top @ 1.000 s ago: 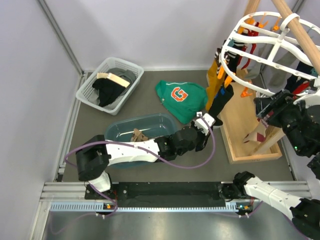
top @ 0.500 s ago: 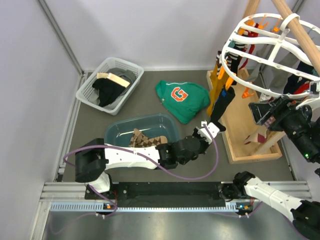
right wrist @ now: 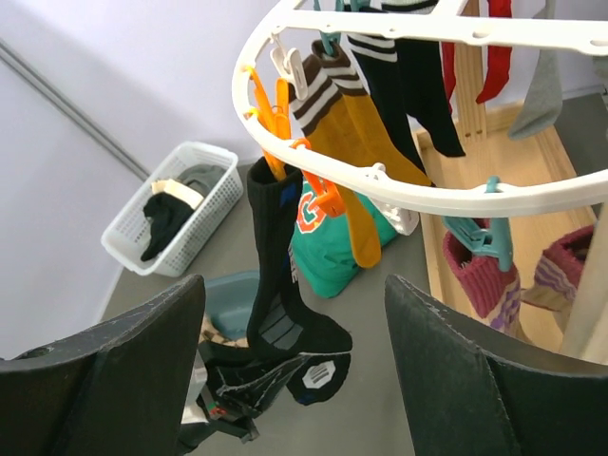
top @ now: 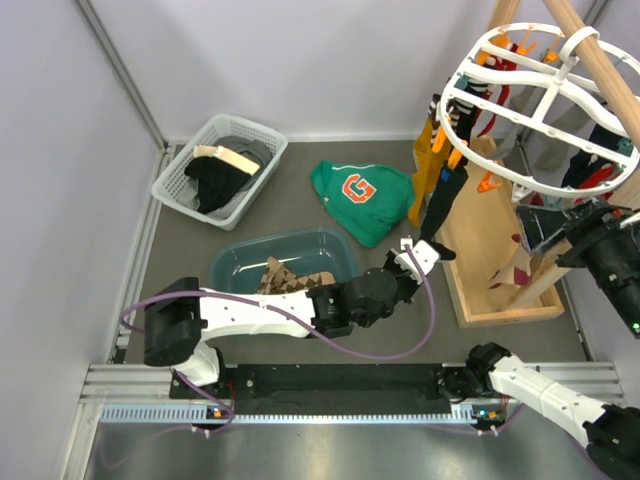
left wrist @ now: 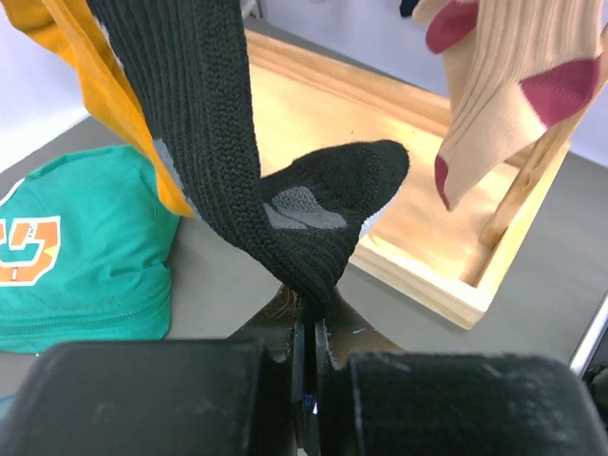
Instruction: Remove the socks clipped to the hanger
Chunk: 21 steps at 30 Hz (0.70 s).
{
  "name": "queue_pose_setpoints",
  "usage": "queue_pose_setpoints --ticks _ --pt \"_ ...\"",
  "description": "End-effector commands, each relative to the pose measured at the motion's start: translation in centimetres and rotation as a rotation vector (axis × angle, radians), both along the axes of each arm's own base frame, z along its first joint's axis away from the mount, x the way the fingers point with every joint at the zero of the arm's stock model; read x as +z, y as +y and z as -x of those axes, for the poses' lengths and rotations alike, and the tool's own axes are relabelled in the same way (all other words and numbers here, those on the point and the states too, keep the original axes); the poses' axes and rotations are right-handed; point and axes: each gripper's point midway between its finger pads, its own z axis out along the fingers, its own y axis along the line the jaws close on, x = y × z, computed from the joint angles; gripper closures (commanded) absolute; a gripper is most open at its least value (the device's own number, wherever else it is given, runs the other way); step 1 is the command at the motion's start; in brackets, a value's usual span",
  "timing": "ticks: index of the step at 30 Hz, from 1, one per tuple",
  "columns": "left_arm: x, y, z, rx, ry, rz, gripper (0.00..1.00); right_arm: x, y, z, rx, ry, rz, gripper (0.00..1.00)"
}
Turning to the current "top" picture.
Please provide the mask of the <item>beige maroon purple striped sock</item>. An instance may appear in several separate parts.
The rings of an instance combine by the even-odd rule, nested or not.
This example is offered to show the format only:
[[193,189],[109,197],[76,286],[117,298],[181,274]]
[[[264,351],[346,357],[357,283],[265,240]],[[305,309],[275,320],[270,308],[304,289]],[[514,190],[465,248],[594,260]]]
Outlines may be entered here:
[[532,279],[532,256],[523,248],[521,235],[513,234],[511,240],[516,244],[516,249],[511,259],[489,279],[488,288],[490,290],[497,289],[503,285],[524,287]]

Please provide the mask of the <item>beige brown argyle sock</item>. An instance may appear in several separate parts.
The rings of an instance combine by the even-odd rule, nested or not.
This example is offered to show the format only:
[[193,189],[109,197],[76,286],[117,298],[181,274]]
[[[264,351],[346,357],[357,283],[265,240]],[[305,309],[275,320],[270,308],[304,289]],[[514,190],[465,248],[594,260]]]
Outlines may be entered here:
[[327,271],[317,272],[296,278],[295,287],[297,290],[310,290],[321,286],[335,283],[334,276]]
[[274,257],[267,258],[265,271],[257,290],[258,294],[288,294],[310,289],[307,277],[298,277]]

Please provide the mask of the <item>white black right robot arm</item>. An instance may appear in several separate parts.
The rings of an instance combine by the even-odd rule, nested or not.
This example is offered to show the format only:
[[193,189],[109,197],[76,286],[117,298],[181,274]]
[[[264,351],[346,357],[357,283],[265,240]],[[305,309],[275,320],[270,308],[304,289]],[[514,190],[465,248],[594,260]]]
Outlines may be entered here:
[[[585,268],[632,334],[639,333],[639,213],[600,199],[566,210],[520,205],[525,244],[535,253],[563,240],[556,262]],[[639,476],[639,410],[586,397],[549,379],[504,347],[475,346],[462,367],[441,367],[440,394],[450,402],[506,395],[568,433],[611,479]]]

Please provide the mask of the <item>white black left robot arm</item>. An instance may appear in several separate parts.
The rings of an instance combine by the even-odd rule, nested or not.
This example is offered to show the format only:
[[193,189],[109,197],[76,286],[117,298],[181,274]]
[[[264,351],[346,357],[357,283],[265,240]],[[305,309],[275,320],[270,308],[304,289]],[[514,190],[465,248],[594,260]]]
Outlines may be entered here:
[[181,278],[142,302],[143,362],[182,373],[205,396],[226,387],[227,374],[215,338],[240,335],[314,337],[330,342],[355,327],[368,328],[408,303],[433,269],[437,256],[420,242],[391,251],[385,265],[346,282],[284,294],[237,295],[205,289]]

